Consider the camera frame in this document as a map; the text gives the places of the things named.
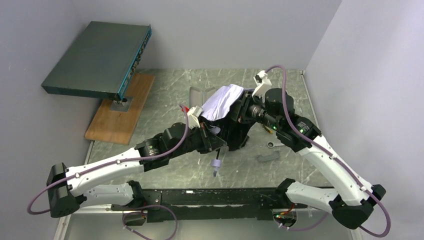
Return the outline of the lilac umbrella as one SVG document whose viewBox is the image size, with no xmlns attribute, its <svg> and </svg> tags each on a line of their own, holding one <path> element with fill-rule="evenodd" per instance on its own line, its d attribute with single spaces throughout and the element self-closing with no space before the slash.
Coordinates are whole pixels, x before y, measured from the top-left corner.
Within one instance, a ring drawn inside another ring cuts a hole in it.
<svg viewBox="0 0 424 240">
<path fill-rule="evenodd" d="M 227 142 L 228 151 L 243 148 L 254 122 L 242 124 L 232 120 L 232 104 L 243 91 L 252 91 L 239 85 L 230 84 L 220 87 L 202 106 L 202 118 L 207 121 L 210 131 Z"/>
</svg>

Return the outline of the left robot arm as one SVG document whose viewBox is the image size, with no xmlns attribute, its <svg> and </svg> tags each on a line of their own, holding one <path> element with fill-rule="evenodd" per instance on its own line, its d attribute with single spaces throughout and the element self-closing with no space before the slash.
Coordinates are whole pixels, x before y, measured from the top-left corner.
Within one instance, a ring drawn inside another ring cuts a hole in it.
<svg viewBox="0 0 424 240">
<path fill-rule="evenodd" d="M 80 208 L 101 204 L 133 209 L 142 207 L 146 200 L 139 182 L 130 180 L 116 186 L 104 183 L 124 175 L 161 168 L 170 159 L 193 151 L 207 154 L 226 144 L 203 123 L 190 129 L 178 122 L 116 156 L 74 167 L 55 164 L 46 182 L 50 187 L 47 191 L 50 216 L 61 218 Z"/>
</svg>

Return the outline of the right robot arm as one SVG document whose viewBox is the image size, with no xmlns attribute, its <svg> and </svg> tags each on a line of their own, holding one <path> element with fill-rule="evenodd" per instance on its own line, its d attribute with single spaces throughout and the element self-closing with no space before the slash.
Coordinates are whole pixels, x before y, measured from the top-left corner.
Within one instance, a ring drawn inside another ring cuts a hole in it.
<svg viewBox="0 0 424 240">
<path fill-rule="evenodd" d="M 239 124 L 262 124 L 275 131 L 282 144 L 307 159 L 331 183 L 331 188 L 304 185 L 285 179 L 275 190 L 281 204 L 303 204 L 330 213 L 349 229 L 359 228 L 386 194 L 372 185 L 337 156 L 319 128 L 295 113 L 293 98 L 282 89 L 268 90 L 263 100 L 244 91 L 230 107 L 229 117 Z"/>
</svg>

